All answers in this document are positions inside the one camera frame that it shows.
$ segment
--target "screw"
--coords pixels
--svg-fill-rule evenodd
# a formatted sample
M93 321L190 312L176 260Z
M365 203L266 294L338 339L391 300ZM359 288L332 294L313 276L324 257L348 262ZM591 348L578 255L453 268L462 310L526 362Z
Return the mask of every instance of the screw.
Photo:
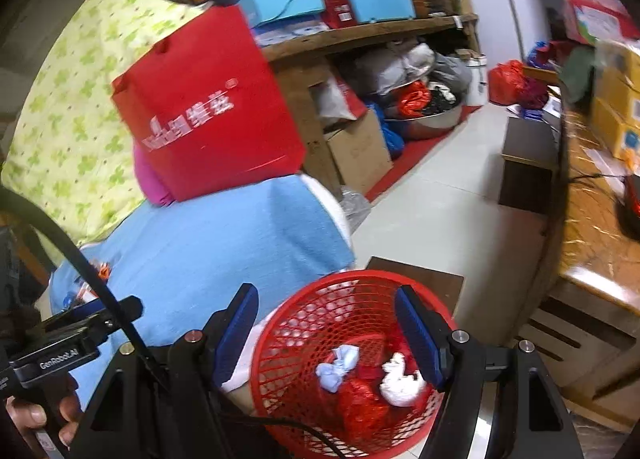
M465 344L469 341L469 333L460 329L453 331L451 337L459 344Z
M196 343L202 340L202 331L198 331L197 329L189 331L184 335L184 339L190 343Z
M125 342L120 346L120 354L124 354L124 356L128 356L132 354L134 351L133 344L131 342Z
M532 353L536 350L536 346L534 346L533 342L530 342L529 340L520 340L520 342L518 342L518 347L521 351L526 353Z

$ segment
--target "metal bowl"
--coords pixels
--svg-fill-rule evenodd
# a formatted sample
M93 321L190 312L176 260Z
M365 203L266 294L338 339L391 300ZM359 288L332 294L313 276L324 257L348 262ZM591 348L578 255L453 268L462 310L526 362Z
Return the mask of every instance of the metal bowl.
M460 122L462 101L448 111L408 120L387 119L389 127L405 140L428 140L446 134Z

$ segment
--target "yellow-green floral fabric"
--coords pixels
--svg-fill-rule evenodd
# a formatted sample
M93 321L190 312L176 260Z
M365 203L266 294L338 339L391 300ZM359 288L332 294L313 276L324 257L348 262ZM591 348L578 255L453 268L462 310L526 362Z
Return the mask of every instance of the yellow-green floral fabric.
M104 239L144 198L111 81L201 12L167 0L86 0L47 55L0 176L76 244Z

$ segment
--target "white crumpled tissue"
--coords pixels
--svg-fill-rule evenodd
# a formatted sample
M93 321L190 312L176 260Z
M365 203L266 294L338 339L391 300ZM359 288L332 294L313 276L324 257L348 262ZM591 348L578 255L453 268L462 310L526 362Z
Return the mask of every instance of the white crumpled tissue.
M394 407L410 407L427 384L420 371L404 376L404 356L394 353L387 363L382 365L386 376L380 383L380 394Z
M316 376L320 378L320 386L334 394L342 384L342 379L358 363L360 348L354 345L341 345L334 349L334 363L320 363L316 367Z

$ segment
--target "glossy table top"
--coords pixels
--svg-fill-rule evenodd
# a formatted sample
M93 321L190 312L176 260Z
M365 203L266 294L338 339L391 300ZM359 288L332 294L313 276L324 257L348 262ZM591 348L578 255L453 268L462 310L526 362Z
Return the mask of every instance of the glossy table top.
M603 150L584 115L564 112L569 176L599 172L584 149ZM569 184L559 275L640 316L640 243L620 229L606 179Z

